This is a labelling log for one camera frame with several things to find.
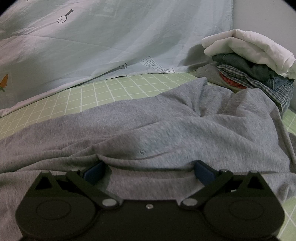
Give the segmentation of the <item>red patterned folded garment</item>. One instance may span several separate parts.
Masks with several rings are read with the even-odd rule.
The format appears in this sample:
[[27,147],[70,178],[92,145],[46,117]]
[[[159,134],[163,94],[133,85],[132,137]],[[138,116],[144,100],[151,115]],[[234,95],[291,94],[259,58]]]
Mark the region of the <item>red patterned folded garment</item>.
[[233,80],[230,80],[229,78],[227,78],[225,75],[223,75],[221,72],[219,73],[221,78],[224,80],[225,83],[227,83],[228,85],[232,86],[232,87],[235,87],[235,88],[238,88],[238,89],[246,89],[247,87],[233,81]]

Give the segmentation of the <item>blue plaid folded shirt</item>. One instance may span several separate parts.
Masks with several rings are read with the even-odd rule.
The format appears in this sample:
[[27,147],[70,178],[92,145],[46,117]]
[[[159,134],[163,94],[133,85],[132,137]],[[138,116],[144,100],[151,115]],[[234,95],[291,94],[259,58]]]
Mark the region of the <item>blue plaid folded shirt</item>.
[[293,96],[292,84],[284,83],[273,90],[232,66],[221,64],[217,66],[217,69],[231,81],[239,83],[247,88],[259,88],[262,90],[276,104],[281,113],[285,112],[289,107]]

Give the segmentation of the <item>dark grey folded garment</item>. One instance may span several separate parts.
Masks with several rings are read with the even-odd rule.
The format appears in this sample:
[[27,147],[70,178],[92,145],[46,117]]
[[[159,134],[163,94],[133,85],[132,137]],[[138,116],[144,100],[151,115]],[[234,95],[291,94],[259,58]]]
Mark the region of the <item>dark grey folded garment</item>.
[[287,78],[278,75],[266,64],[261,65],[250,62],[235,53],[217,54],[212,57],[212,60],[218,62],[219,64],[232,66],[273,90],[286,83],[292,85],[295,80],[294,78]]

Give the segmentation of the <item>white folded garment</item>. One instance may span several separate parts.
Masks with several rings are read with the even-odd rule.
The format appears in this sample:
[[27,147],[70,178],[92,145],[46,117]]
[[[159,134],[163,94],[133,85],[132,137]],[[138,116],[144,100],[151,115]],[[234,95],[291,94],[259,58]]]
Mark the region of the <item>white folded garment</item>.
[[209,57],[236,53],[250,62],[267,65],[278,75],[295,79],[293,53],[262,34],[233,29],[205,37],[201,44]]

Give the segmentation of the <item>light blue carrot quilt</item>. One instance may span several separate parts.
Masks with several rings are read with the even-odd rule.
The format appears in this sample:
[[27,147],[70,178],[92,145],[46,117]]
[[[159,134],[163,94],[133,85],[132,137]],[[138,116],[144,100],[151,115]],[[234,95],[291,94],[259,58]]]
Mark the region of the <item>light blue carrot quilt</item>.
[[186,73],[233,1],[16,1],[1,14],[1,116],[87,82]]

